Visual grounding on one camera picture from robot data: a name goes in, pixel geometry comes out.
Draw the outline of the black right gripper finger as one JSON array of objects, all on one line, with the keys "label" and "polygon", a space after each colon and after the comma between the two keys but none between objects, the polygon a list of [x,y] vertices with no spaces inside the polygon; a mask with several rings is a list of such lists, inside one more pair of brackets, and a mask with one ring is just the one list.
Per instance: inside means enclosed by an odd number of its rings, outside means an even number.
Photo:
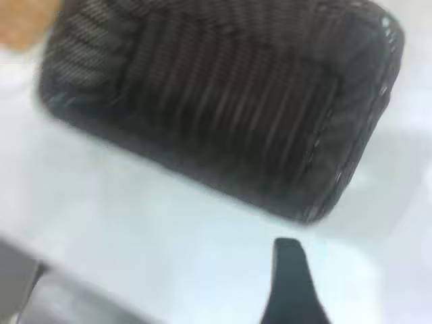
[{"label": "black right gripper finger", "polygon": [[292,238],[276,238],[271,291],[261,323],[329,322],[301,243]]}]

